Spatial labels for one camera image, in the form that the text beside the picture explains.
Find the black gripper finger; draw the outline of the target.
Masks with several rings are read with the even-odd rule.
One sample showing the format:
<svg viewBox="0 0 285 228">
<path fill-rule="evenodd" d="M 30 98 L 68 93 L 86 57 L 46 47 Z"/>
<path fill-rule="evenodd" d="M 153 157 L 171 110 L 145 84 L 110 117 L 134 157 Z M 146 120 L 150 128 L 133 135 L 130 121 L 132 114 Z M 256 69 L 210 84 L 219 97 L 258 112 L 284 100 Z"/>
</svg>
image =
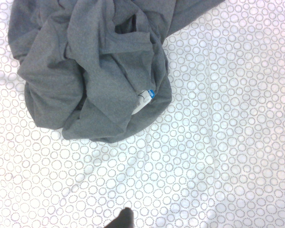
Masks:
<svg viewBox="0 0 285 228">
<path fill-rule="evenodd" d="M 105 228 L 134 228 L 133 211 L 130 208 L 124 208 L 114 220 Z"/>
</svg>

